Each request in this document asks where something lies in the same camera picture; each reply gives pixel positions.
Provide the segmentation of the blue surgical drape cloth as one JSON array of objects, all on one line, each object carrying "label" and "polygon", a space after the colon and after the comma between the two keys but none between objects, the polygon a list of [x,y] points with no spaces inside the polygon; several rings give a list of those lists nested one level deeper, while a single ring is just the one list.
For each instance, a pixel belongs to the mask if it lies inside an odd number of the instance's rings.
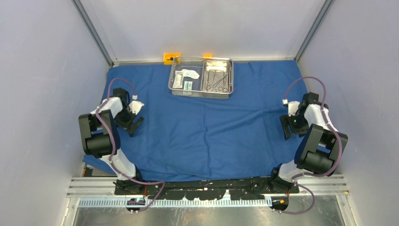
[{"label": "blue surgical drape cloth", "polygon": [[119,129],[121,149],[145,180],[193,181],[268,176],[290,162],[301,143],[284,139],[282,99],[300,101],[306,87],[296,61],[235,63],[227,99],[171,93],[169,65],[123,65],[106,84],[136,90],[144,121],[131,137]]}]

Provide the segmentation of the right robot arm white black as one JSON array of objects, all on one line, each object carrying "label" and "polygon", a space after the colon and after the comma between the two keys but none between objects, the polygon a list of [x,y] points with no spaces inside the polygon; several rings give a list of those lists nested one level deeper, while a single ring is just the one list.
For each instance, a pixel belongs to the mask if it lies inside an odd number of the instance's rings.
[{"label": "right robot arm white black", "polygon": [[295,134],[302,141],[292,161],[273,168],[268,185],[274,193],[290,190],[301,176],[331,176],[348,142],[348,136],[332,124],[329,107],[318,94],[309,92],[300,102],[283,99],[282,103],[288,108],[279,118],[284,139]]}]

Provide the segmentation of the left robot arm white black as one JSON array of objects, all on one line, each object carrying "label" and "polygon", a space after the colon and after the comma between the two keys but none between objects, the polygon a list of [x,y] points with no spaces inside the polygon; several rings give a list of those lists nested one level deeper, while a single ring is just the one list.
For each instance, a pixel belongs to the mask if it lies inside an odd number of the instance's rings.
[{"label": "left robot arm white black", "polygon": [[97,109],[78,117],[85,155],[105,162],[117,175],[116,189],[133,195],[140,194],[145,186],[140,171],[121,149],[118,129],[124,129],[132,137],[144,121],[137,116],[143,106],[127,90],[115,88]]}]

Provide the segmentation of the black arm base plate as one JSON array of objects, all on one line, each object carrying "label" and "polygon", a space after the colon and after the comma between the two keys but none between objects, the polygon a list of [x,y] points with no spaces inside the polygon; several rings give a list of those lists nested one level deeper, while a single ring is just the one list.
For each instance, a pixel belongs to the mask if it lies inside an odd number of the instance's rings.
[{"label": "black arm base plate", "polygon": [[234,201],[260,200],[267,194],[297,194],[299,189],[273,177],[253,177],[244,179],[202,180],[188,182],[166,182],[156,185],[142,185],[132,181],[116,180],[116,195],[144,195],[156,200],[193,201],[221,200],[229,195]]}]

